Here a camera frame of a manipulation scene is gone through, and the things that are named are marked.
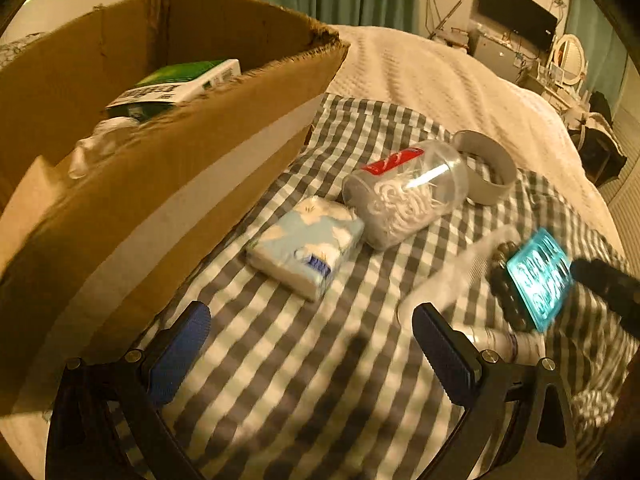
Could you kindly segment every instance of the white comforter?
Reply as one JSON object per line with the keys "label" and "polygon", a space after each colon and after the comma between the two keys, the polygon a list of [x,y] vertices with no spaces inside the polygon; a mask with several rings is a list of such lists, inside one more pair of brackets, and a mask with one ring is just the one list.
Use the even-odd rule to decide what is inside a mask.
{"label": "white comforter", "polygon": [[336,28],[351,47],[329,92],[393,102],[451,132],[477,130],[492,137],[519,167],[546,176],[623,254],[607,205],[587,180],[560,117],[542,97],[498,78],[471,56],[420,36],[381,27]]}

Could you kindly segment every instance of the turquoise phone case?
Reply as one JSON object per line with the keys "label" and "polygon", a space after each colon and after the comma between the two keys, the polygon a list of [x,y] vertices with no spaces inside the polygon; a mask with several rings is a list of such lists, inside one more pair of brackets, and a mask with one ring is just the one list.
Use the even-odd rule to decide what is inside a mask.
{"label": "turquoise phone case", "polygon": [[507,262],[507,272],[539,332],[554,320],[573,279],[562,247],[546,229],[539,229]]}

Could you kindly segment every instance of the television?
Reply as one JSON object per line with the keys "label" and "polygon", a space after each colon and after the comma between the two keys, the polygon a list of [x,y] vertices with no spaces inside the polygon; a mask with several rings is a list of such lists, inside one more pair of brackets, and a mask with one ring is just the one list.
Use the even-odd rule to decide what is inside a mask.
{"label": "television", "polygon": [[480,0],[478,12],[530,41],[543,52],[551,48],[558,19],[533,0]]}

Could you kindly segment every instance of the cardboard box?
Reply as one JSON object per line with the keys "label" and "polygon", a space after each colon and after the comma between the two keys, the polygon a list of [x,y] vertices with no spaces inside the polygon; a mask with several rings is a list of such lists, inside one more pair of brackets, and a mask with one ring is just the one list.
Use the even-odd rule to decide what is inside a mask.
{"label": "cardboard box", "polygon": [[149,120],[75,183],[31,170],[44,187],[31,195],[52,203],[27,234],[7,230],[21,238],[0,281],[0,415],[50,406],[69,357],[122,355],[299,153],[347,49],[316,20],[255,0],[127,0],[0,71],[2,205],[38,156],[59,164],[161,66],[234,58],[244,71]]}

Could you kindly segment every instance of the clear plastic bottle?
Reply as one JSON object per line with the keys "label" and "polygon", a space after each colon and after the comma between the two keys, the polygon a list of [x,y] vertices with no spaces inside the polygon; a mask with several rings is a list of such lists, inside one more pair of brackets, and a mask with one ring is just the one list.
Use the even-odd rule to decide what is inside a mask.
{"label": "clear plastic bottle", "polygon": [[491,328],[454,325],[478,351],[494,350],[508,363],[535,365],[546,357],[545,335],[540,332],[503,332]]}
{"label": "clear plastic bottle", "polygon": [[468,193],[466,163],[441,140],[424,140],[354,171],[344,203],[364,222],[364,239],[383,251],[459,207]]}

